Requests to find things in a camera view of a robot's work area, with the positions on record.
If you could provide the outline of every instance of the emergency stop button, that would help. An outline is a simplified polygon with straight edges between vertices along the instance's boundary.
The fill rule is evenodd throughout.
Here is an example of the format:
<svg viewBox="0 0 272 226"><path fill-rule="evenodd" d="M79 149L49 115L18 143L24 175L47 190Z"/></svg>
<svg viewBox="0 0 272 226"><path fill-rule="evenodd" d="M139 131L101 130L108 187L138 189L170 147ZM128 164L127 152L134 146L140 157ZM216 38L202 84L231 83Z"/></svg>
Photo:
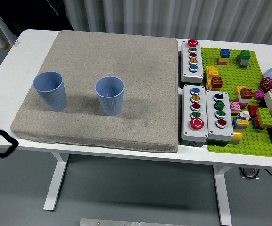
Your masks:
<svg viewBox="0 0 272 226"><path fill-rule="evenodd" d="M204 127L204 121L200 118L193 118L190 120L190 125L193 129L201 129Z"/></svg>
<svg viewBox="0 0 272 226"><path fill-rule="evenodd" d="M195 39L189 39L188 40L188 46L191 47L196 47L198 45L198 41Z"/></svg>

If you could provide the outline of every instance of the green lego baseplate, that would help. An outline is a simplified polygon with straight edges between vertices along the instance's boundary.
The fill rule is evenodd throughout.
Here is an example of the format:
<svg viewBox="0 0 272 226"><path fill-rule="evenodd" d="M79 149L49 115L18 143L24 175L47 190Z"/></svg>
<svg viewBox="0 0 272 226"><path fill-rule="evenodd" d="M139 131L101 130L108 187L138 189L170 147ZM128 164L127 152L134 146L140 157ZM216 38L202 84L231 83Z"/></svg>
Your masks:
<svg viewBox="0 0 272 226"><path fill-rule="evenodd" d="M237 97L235 88L237 86L245 86L254 91L260 90L259 82L263 78L256 55L254 51L250 51L251 57L248 68L239 68L236 60L241 50L230 49L230 57L227 65L217 65L220 48L201 48L202 62L204 72L207 66L215 66L218 70L219 77L223 79L221 91L229 93L230 101L234 101ZM206 75L204 74L203 86L206 86ZM259 101L252 99L249 105L259 106ZM217 145L217 142L208 144L210 152L246 154L272 157L272 143L267 129L255 130L250 120L249 126L243 133L243 139L238 144L228 144L226 146Z"/></svg>

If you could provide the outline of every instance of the blue lego brick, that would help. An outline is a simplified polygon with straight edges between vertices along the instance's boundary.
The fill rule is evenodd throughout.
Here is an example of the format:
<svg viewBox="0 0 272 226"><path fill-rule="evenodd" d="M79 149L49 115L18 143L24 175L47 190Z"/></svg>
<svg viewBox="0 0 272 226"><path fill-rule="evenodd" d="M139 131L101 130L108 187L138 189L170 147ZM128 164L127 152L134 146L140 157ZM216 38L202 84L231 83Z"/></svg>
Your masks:
<svg viewBox="0 0 272 226"><path fill-rule="evenodd" d="M253 126L253 129L259 129L259 130L263 130L264 129L262 127L257 126L254 120L252 120L252 126Z"/></svg>
<svg viewBox="0 0 272 226"><path fill-rule="evenodd" d="M221 58L229 58L229 57L230 57L230 50L221 49Z"/></svg>
<svg viewBox="0 0 272 226"><path fill-rule="evenodd" d="M247 126L240 126L240 125L237 125L237 124L236 124L236 120L237 120L237 119L246 120L245 117L234 117L234 119L233 119L233 128L235 128L235 129L246 129Z"/></svg>

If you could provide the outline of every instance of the yellow lego brick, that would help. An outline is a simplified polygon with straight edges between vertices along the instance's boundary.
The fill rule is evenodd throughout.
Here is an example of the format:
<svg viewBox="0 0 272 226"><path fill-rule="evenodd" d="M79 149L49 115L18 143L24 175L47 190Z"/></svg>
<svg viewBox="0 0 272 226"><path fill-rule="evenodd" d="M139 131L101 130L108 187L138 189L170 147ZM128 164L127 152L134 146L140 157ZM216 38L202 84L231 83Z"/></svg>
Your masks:
<svg viewBox="0 0 272 226"><path fill-rule="evenodd" d="M221 58L221 54L219 54L218 59L219 59L220 62L226 62L227 63L229 61L229 58Z"/></svg>
<svg viewBox="0 0 272 226"><path fill-rule="evenodd" d="M246 86L237 86L235 88L235 94L238 95L242 88L246 88Z"/></svg>
<svg viewBox="0 0 272 226"><path fill-rule="evenodd" d="M244 129L233 129L233 132L235 133L243 133L244 131Z"/></svg>
<svg viewBox="0 0 272 226"><path fill-rule="evenodd" d="M241 140L243 138L243 133L234 132L232 140Z"/></svg>
<svg viewBox="0 0 272 226"><path fill-rule="evenodd" d="M217 71L217 68L214 66L207 66L206 67L206 75L207 78L211 79L212 77L219 77L219 73Z"/></svg>
<svg viewBox="0 0 272 226"><path fill-rule="evenodd" d="M249 120L237 119L236 120L236 125L237 126L249 126Z"/></svg>
<svg viewBox="0 0 272 226"><path fill-rule="evenodd" d="M211 90L211 91L221 91L221 88L213 88L213 87L211 87L210 90Z"/></svg>

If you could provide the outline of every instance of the blue plastic cup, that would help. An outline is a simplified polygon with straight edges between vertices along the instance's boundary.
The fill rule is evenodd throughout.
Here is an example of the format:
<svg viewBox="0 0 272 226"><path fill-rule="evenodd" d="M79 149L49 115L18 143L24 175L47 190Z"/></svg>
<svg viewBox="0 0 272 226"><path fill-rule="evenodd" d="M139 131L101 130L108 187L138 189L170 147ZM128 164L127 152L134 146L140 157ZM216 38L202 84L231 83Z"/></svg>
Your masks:
<svg viewBox="0 0 272 226"><path fill-rule="evenodd" d="M66 107L64 79L60 73L51 71L37 75L33 87L51 110L58 112Z"/></svg>
<svg viewBox="0 0 272 226"><path fill-rule="evenodd" d="M120 114L124 92L124 83L121 79L115 76L103 77L96 82L95 91L106 115Z"/></svg>

